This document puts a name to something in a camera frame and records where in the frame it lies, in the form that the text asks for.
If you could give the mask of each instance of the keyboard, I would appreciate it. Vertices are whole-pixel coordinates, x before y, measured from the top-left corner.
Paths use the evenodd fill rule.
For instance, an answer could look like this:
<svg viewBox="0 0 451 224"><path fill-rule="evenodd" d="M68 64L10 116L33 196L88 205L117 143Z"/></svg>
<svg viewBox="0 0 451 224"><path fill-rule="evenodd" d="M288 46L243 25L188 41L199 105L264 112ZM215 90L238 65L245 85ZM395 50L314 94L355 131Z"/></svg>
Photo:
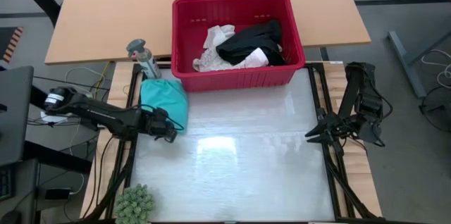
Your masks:
<svg viewBox="0 0 451 224"><path fill-rule="evenodd" d="M14 197L13 166L0 167L0 201Z"/></svg>

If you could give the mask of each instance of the green towel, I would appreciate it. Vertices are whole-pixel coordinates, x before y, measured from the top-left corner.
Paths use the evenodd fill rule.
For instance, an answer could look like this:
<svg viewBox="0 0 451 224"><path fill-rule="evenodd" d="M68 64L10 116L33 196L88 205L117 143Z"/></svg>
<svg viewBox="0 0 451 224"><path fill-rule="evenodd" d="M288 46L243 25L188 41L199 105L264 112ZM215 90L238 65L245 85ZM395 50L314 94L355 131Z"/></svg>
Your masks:
<svg viewBox="0 0 451 224"><path fill-rule="evenodd" d="M184 133L188 123L188 96L177 80L145 80L141 84L141 104L168 111L169 118L181 124ZM150 107L142 108L152 111Z"/></svg>

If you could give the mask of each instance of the carpet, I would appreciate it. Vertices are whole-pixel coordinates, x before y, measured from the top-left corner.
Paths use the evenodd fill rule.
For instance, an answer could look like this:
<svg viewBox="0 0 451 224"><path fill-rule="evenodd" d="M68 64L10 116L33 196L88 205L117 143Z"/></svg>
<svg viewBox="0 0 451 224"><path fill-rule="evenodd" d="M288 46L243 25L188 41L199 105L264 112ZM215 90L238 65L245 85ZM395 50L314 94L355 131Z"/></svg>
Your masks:
<svg viewBox="0 0 451 224"><path fill-rule="evenodd" d="M0 56L9 63L22 35L23 27L0 27Z"/></svg>

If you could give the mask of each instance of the wooden desk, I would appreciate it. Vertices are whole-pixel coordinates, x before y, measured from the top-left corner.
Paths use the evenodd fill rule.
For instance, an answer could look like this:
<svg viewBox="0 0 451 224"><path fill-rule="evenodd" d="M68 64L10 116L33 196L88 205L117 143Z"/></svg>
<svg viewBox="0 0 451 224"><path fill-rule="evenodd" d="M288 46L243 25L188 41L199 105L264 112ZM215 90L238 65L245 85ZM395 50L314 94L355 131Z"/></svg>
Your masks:
<svg viewBox="0 0 451 224"><path fill-rule="evenodd" d="M120 107L125 107L127 102L127 95L123 93L124 87L130 85L132 78L132 68L133 63L131 62L119 62L116 64L116 71L113 76L113 81L111 83L111 90L108 99L108 103ZM345 68L343 64L337 63L324 63L324 68L326 70L327 83L329 88L330 97L332 99L332 105L335 112L338 112L338 107L340 106L342 96L346 88L346 77ZM316 77L317 85L319 90L321 89L321 83L319 82L319 77ZM137 98L139 96L140 84L137 84L135 89L135 102L137 103ZM321 97L321 105L324 106L324 99L321 92L319 92ZM99 140L97 143L97 181L99 177L99 167L101 153L104 150L106 143L108 142L111 133L108 131L100 132ZM114 163L116 161L118 140L113 140L108 149L106 150L104 156L104 164L102 168L102 181L100 186L100 199L103 197L106 187L109 182L109 178L114 169ZM348 182L360 200L368 207L368 209L381 216L381 209L378 203L378 197L376 195L376 190L374 188L373 178L371 176L371 170L369 167L368 159L366 157L365 151L352 140L348 140L345 145L345 167L347 171ZM85 200L83 201L83 206L81 210L80 217L86 211L87 207L92 198L93 193L93 183L94 183L94 169L91 169L91 174L89 176L89 181L87 184L87 189L85 193ZM344 202L344 196L339 185L337 185L338 197L340 202L340 208L342 216L346 216L346 207Z"/></svg>
<svg viewBox="0 0 451 224"><path fill-rule="evenodd" d="M171 54L174 0L64 0L46 64L127 60L136 38ZM291 0L304 46L369 43L354 0Z"/></svg>

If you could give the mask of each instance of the green succulent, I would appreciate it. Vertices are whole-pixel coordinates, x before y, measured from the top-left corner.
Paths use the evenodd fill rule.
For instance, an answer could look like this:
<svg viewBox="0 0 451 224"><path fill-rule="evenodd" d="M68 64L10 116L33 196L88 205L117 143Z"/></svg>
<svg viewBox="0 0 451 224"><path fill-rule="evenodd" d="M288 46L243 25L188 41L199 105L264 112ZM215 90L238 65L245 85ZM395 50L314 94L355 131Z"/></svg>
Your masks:
<svg viewBox="0 0 451 224"><path fill-rule="evenodd" d="M154 207L147 185L127 188L116 200L116 224L146 224Z"/></svg>

